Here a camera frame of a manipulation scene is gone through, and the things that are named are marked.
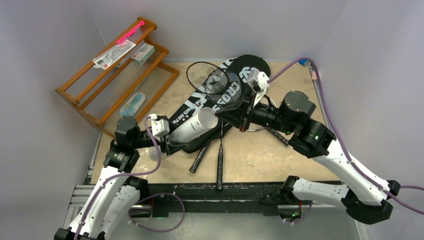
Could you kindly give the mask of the black racket bag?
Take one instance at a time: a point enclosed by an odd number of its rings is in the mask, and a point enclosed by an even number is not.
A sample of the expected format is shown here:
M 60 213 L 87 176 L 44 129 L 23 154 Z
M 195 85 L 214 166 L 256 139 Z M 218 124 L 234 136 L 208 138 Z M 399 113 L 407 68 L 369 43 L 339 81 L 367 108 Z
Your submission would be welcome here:
M 205 61 L 191 64 L 186 77 L 190 84 L 194 84 L 194 92 L 169 118 L 171 129 L 179 129 L 203 108 L 217 111 L 235 102 L 248 87 L 248 75 L 255 70 L 267 76 L 271 74 L 270 66 L 263 58 L 250 54 L 229 58 L 219 65 Z

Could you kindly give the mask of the translucent tube cap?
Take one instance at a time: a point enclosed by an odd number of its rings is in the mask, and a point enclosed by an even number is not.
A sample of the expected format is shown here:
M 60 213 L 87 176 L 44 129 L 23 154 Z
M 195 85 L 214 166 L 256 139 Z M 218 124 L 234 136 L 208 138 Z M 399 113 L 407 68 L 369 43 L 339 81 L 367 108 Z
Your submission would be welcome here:
M 197 113 L 198 123 L 206 128 L 213 129 L 217 126 L 219 120 L 215 116 L 215 111 L 210 107 L 204 107 Z

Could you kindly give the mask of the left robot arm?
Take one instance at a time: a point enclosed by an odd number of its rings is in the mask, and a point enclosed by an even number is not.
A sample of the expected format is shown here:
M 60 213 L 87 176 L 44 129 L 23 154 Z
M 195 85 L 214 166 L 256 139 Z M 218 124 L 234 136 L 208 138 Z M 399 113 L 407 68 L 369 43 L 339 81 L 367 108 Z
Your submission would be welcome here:
M 153 209 L 155 199 L 162 195 L 182 201 L 172 192 L 152 194 L 148 181 L 142 178 L 159 169 L 160 156 L 152 170 L 133 172 L 139 149 L 153 147 L 160 155 L 167 146 L 170 127 L 166 116 L 151 114 L 144 119 L 144 126 L 141 130 L 133 116 L 118 120 L 98 182 L 68 227 L 56 231 L 55 240 L 105 240 L 124 216 L 131 216 L 134 205 L 147 203 Z

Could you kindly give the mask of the black badminton racket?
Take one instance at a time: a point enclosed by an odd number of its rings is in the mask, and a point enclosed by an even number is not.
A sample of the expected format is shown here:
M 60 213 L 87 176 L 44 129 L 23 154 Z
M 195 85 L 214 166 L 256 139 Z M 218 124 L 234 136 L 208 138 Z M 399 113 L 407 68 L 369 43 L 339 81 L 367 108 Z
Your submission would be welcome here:
M 251 124 L 275 132 L 283 130 L 276 106 L 267 96 L 269 78 L 265 72 L 255 69 L 242 81 L 231 69 L 197 61 L 188 67 L 186 77 L 193 88 L 218 106 L 215 116 L 241 132 L 248 131 Z

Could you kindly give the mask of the white shuttlecock tube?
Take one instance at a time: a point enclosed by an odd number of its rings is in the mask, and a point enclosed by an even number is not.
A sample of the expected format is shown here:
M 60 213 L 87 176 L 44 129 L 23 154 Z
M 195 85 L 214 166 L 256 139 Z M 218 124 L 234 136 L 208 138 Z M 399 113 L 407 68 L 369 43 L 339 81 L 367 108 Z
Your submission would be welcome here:
M 189 143 L 194 139 L 200 137 L 211 129 L 202 127 L 198 122 L 198 112 L 187 119 L 184 123 L 177 126 L 175 129 L 171 129 L 170 139 L 176 142 L 185 143 L 185 147 L 188 147 Z M 157 161 L 158 159 L 164 159 L 167 156 L 149 156 L 151 160 Z

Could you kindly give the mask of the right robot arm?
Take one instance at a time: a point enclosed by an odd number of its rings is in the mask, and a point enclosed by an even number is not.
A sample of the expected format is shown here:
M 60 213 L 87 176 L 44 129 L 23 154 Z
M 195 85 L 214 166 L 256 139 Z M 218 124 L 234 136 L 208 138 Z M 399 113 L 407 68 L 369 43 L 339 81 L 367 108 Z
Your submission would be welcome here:
M 314 201 L 344 209 L 358 222 L 373 225 L 388 220 L 393 206 L 389 199 L 401 188 L 395 180 L 373 174 L 349 153 L 343 152 L 336 135 L 312 119 L 316 105 L 301 91 L 288 92 L 279 107 L 255 102 L 247 90 L 236 102 L 215 112 L 218 118 L 245 132 L 250 124 L 290 135 L 288 144 L 299 154 L 330 170 L 341 183 L 332 185 L 289 176 L 280 189 L 282 200 Z

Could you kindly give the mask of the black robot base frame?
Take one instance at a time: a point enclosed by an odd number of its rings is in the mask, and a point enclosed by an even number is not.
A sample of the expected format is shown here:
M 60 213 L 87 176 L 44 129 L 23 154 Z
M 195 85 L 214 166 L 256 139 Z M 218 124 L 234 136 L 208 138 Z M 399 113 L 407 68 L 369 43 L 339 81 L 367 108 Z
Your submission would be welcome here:
M 113 203 L 129 203 L 132 217 L 146 217 L 143 210 L 154 217 L 168 217 L 169 213 L 205 214 L 262 214 L 282 218 L 306 215 L 310 200 L 299 200 L 282 191 L 282 182 L 230 182 L 216 189 L 215 183 L 148 183 L 137 180 L 136 187 L 123 185 Z

